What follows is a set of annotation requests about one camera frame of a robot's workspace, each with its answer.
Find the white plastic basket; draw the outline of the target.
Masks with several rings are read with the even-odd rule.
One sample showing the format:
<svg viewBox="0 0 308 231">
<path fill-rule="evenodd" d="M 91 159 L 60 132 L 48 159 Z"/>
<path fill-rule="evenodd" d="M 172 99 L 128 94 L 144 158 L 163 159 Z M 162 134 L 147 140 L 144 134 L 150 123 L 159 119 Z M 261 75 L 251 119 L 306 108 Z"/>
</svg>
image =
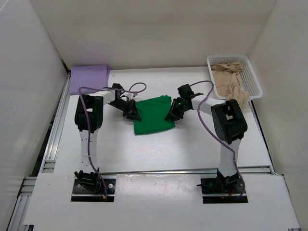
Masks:
<svg viewBox="0 0 308 231">
<path fill-rule="evenodd" d="M 226 98 L 218 94 L 211 66 L 221 63 L 233 63 L 236 61 L 239 61 L 244 68 L 240 74 L 242 79 L 242 89 L 249 92 L 250 94 L 248 100 L 251 101 L 253 99 L 259 99 L 263 96 L 263 91 L 259 84 L 258 78 L 247 56 L 243 54 L 215 54 L 207 56 L 206 61 L 210 79 L 214 83 L 214 93 L 218 99 L 224 100 Z"/>
</svg>

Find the aluminium frame rail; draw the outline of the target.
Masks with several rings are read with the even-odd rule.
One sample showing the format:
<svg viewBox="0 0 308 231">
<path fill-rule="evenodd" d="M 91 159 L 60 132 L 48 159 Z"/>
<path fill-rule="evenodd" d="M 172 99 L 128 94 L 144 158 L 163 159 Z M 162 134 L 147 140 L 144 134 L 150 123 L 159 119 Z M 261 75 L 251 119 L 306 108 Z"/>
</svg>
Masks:
<svg viewBox="0 0 308 231">
<path fill-rule="evenodd" d="M 70 78 L 71 72 L 69 71 L 67 81 L 64 85 L 62 95 L 54 114 L 54 118 L 50 123 L 42 148 L 38 154 L 38 160 L 36 161 L 34 170 L 29 176 L 24 177 L 21 181 L 16 197 L 16 203 L 6 228 L 8 231 L 32 231 L 34 228 L 33 225 L 24 225 L 23 222 L 38 174 L 53 173 L 55 168 L 58 146 L 69 103 L 68 89 Z"/>
</svg>

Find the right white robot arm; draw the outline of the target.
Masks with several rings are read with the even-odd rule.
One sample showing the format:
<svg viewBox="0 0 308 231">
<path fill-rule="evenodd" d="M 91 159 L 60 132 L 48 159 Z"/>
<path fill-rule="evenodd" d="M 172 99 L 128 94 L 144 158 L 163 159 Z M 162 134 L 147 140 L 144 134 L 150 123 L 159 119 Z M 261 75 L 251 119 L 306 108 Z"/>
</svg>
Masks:
<svg viewBox="0 0 308 231">
<path fill-rule="evenodd" d="M 210 98 L 208 93 L 193 92 L 191 85 L 178 88 L 179 97 L 171 104 L 165 120 L 183 119 L 189 110 L 197 111 L 204 128 L 221 144 L 220 162 L 216 187 L 221 192 L 228 192 L 234 185 L 232 178 L 239 178 L 237 167 L 238 152 L 248 125 L 236 100 L 227 101 Z"/>
</svg>

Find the beige t shirt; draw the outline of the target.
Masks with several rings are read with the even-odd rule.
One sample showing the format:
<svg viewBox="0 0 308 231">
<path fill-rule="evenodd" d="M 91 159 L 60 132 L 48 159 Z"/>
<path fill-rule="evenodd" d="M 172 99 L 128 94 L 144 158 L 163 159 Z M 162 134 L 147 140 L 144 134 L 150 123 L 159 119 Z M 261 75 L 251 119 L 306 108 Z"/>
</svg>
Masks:
<svg viewBox="0 0 308 231">
<path fill-rule="evenodd" d="M 248 102 L 249 92 L 242 89 L 241 72 L 244 66 L 239 61 L 211 65 L 214 82 L 219 96 L 234 99 L 242 109 Z"/>
</svg>

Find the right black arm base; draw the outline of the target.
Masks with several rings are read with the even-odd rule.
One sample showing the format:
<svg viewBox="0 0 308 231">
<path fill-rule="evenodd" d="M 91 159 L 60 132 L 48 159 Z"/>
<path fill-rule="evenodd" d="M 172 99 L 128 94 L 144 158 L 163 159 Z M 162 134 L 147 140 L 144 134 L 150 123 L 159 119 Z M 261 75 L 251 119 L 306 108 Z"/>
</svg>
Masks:
<svg viewBox="0 0 308 231">
<path fill-rule="evenodd" d="M 202 190 L 203 204 L 246 204 L 245 183 L 238 173 L 223 177 L 219 171 L 215 178 L 201 178 L 197 185 Z"/>
</svg>

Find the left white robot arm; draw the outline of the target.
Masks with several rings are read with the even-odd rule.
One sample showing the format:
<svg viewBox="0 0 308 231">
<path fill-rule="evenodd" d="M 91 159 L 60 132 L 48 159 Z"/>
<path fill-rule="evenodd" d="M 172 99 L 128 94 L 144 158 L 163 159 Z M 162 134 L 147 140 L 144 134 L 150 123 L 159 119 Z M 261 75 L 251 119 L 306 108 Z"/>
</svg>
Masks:
<svg viewBox="0 0 308 231">
<path fill-rule="evenodd" d="M 101 187 L 97 165 L 97 136 L 103 124 L 103 108 L 109 104 L 122 111 L 124 118 L 141 121 L 133 99 L 138 92 L 124 90 L 118 83 L 102 89 L 79 87 L 77 91 L 79 99 L 74 121 L 81 138 L 81 168 L 75 172 L 75 176 L 84 181 L 84 187 L 89 192 L 95 193 Z"/>
</svg>

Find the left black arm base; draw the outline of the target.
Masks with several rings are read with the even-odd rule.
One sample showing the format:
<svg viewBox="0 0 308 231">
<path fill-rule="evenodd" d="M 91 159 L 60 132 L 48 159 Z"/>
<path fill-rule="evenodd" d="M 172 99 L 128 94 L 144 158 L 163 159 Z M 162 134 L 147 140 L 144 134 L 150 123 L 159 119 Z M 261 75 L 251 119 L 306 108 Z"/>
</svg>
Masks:
<svg viewBox="0 0 308 231">
<path fill-rule="evenodd" d="M 113 202 L 115 199 L 116 179 L 102 179 L 96 174 L 83 171 L 74 172 L 71 202 Z"/>
</svg>

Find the green t shirt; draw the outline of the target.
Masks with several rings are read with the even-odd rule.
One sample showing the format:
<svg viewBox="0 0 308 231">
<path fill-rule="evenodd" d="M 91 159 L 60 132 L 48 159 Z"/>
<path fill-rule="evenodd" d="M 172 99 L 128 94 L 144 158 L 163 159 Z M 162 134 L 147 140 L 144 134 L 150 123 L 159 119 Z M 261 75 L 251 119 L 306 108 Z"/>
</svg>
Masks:
<svg viewBox="0 0 308 231">
<path fill-rule="evenodd" d="M 167 131 L 175 127 L 175 122 L 165 120 L 170 107 L 171 97 L 162 95 L 136 102 L 141 121 L 134 120 L 134 134 L 147 135 Z"/>
</svg>

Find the purple t shirt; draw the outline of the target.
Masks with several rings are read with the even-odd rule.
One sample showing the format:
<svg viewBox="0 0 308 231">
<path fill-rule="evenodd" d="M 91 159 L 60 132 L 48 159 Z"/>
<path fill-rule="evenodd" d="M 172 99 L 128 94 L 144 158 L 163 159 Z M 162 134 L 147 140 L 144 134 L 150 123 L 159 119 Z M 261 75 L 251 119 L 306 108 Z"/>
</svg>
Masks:
<svg viewBox="0 0 308 231">
<path fill-rule="evenodd" d="M 70 95 L 78 95 L 80 87 L 102 89 L 108 86 L 111 68 L 103 65 L 74 66 L 71 69 Z"/>
</svg>

